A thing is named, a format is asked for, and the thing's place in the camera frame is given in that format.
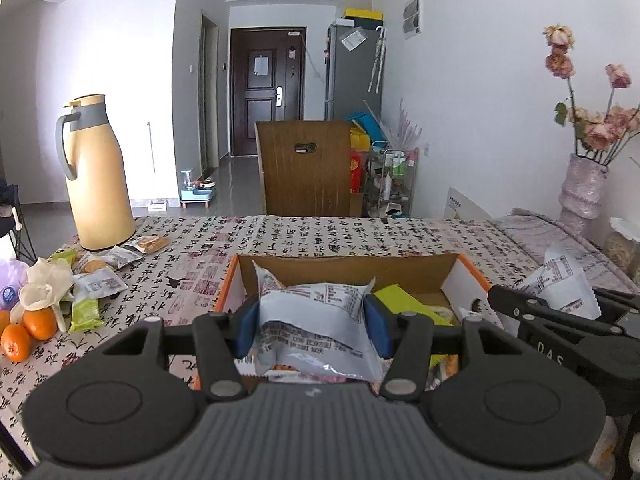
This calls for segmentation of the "white snack packet tall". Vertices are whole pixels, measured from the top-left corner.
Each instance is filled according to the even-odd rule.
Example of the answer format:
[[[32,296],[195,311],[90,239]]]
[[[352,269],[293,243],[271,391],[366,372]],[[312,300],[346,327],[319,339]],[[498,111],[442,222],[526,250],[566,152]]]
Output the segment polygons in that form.
[[[544,252],[544,264],[514,288],[544,300],[553,310],[587,320],[596,320],[601,315],[584,270],[559,244],[548,247]]]

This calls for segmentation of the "red orange cardboard box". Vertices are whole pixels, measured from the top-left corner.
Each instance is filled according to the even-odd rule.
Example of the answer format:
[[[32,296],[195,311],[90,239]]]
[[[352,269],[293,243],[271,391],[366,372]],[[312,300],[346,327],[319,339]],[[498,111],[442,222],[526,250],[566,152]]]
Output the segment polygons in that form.
[[[411,296],[431,306],[447,307],[458,320],[471,312],[473,304],[487,299],[490,284],[465,256],[458,254],[420,257],[278,258],[238,255],[231,260],[216,309],[232,313],[250,295],[258,296],[254,266],[271,271],[286,286],[310,283],[375,284],[374,293],[388,285],[399,285]],[[288,366],[277,366],[264,374],[256,370],[252,348],[236,360],[244,384],[253,388],[279,373],[292,382],[344,382],[348,378],[329,378],[301,373]]]

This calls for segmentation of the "calligraphy print tablecloth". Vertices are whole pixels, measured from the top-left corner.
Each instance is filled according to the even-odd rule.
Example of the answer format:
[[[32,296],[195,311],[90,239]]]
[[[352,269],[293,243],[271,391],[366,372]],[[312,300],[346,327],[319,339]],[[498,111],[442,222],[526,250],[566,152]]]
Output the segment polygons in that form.
[[[143,235],[167,236],[167,248],[119,271],[127,288],[100,305],[102,326],[58,333],[32,347],[29,358],[1,360],[1,421],[27,456],[30,448],[22,405],[35,386],[105,339],[148,316],[186,324],[213,309],[232,257],[466,255],[492,284],[511,286],[544,262],[544,252],[562,246],[579,262],[593,286],[638,292],[630,278],[582,237],[533,211],[495,220],[321,219],[256,217],[149,217],[138,220]]]

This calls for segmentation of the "lime green snack packet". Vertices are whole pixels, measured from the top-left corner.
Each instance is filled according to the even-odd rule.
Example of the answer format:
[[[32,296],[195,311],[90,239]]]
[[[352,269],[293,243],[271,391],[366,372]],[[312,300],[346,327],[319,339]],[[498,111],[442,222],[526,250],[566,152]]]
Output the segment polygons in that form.
[[[420,313],[430,318],[436,325],[451,326],[454,322],[454,314],[447,307],[422,304],[397,284],[377,290],[374,296],[395,314]]]

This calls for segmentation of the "pink ribbed vase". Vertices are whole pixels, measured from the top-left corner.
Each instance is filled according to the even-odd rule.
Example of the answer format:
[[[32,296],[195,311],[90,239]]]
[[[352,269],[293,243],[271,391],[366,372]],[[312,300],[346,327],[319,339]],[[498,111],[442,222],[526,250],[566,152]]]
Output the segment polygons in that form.
[[[580,236],[586,236],[601,213],[608,167],[593,160],[570,155],[561,186],[560,222]]]

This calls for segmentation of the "small green snack packet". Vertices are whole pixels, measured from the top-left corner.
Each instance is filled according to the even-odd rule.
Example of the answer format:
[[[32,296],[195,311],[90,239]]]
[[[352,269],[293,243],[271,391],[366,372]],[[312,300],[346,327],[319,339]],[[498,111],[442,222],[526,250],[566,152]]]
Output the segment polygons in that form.
[[[95,330],[102,325],[99,300],[85,298],[73,303],[70,311],[71,333]]]

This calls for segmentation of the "metal storage cart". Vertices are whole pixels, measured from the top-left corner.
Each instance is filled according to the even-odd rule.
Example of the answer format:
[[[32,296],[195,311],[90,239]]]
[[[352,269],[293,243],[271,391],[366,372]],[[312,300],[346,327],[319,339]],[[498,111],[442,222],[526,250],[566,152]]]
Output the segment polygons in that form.
[[[372,144],[364,188],[369,217],[410,217],[418,157],[417,150],[396,150],[386,141]]]

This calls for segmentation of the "dried pink roses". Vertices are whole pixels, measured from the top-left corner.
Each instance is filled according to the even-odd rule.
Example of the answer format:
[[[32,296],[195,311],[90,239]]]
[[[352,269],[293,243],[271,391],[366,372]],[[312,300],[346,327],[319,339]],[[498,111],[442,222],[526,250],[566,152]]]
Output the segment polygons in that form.
[[[548,53],[544,66],[562,81],[566,97],[553,109],[553,121],[570,129],[575,156],[607,167],[639,137],[639,105],[625,104],[620,95],[634,85],[622,63],[608,63],[603,81],[588,89],[578,81],[573,60],[575,36],[570,26],[548,25],[542,31]]]

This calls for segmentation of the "orange right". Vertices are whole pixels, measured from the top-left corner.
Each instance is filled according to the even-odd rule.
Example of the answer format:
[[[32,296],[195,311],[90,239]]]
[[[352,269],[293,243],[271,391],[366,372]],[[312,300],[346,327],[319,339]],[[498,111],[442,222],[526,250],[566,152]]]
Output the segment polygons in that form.
[[[27,333],[35,340],[48,340],[58,332],[58,322],[56,322],[51,308],[25,311],[22,316],[22,324]]]

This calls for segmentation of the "orange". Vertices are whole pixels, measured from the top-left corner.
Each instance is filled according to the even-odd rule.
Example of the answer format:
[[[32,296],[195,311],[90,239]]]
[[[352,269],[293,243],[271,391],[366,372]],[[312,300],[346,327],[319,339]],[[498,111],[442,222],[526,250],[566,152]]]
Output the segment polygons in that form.
[[[0,335],[11,324],[10,312],[8,310],[0,311]]]
[[[58,332],[58,322],[56,322],[51,308],[25,311],[22,316],[22,324],[27,333],[35,340],[48,340]]]
[[[32,337],[20,324],[9,324],[1,334],[1,349],[14,362],[26,361],[32,353]]]

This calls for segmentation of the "wooden chair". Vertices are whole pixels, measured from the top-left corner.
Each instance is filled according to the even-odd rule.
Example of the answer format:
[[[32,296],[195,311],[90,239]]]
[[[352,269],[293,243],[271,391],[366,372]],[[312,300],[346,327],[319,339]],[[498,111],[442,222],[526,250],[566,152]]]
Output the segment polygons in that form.
[[[350,134],[347,122],[256,122],[264,213],[347,217]]]

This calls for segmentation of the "orange middle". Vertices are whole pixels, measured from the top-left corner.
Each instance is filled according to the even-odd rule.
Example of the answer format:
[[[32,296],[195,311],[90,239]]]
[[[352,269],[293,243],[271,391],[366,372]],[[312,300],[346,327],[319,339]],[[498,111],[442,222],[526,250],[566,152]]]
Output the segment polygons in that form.
[[[26,361],[32,353],[32,337],[20,324],[9,324],[1,334],[1,349],[14,362]]]

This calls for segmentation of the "orange left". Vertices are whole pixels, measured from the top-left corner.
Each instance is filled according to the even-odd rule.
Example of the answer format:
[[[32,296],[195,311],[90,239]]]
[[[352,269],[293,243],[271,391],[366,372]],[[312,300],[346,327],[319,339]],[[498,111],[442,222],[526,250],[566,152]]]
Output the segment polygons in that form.
[[[11,324],[10,312],[8,310],[0,311],[0,335]]]

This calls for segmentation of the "purple plastic bag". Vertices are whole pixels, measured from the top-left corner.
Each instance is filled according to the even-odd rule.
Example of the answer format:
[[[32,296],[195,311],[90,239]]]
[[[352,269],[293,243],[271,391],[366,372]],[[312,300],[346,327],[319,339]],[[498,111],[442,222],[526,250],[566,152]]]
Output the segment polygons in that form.
[[[21,288],[27,283],[28,264],[16,259],[0,262],[0,309],[11,310],[18,301]]]

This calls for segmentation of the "yellow thermos jug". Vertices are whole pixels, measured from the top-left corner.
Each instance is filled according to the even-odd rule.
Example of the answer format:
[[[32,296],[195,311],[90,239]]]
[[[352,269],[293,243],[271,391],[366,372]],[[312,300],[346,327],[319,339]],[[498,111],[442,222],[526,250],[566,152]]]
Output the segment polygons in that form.
[[[80,96],[55,125],[55,147],[65,176],[79,243],[87,250],[122,244],[136,232],[122,150],[102,93]]]

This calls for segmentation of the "black bag on chair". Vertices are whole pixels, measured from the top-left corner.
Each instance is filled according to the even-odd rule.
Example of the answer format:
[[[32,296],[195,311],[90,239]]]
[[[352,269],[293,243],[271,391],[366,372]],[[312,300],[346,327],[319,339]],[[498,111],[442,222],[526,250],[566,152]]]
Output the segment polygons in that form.
[[[23,225],[20,218],[20,199],[18,187],[9,184],[4,177],[0,178],[0,237],[11,231],[20,232]]]

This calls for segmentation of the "grey refrigerator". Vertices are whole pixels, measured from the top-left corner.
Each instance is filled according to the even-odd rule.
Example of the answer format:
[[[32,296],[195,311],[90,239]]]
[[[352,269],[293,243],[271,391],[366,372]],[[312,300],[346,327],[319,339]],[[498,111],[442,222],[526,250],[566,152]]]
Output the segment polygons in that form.
[[[382,84],[375,65],[378,30],[332,24],[326,36],[324,119],[343,120],[359,112],[380,114]]]

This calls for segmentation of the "dark brown door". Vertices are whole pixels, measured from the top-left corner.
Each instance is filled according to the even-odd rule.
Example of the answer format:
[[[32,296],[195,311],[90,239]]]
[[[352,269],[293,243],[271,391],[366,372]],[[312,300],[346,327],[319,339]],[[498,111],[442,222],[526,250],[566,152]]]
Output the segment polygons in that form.
[[[305,39],[306,30],[299,27],[232,29],[232,155],[257,154],[258,122],[303,118]]]

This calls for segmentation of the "yellow box on fridge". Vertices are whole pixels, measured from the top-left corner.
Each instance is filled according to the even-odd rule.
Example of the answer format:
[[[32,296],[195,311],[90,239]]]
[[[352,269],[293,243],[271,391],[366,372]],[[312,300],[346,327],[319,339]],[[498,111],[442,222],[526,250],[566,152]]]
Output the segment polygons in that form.
[[[351,18],[352,20],[360,18],[360,20],[383,21],[384,14],[375,10],[346,8],[343,13],[343,18]]]

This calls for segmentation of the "wall electrical panel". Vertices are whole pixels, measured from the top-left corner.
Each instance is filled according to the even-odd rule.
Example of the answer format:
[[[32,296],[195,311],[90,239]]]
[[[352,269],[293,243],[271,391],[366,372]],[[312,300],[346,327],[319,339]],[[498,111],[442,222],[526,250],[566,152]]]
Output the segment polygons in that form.
[[[423,30],[423,0],[408,0],[402,11],[402,32],[409,39]]]

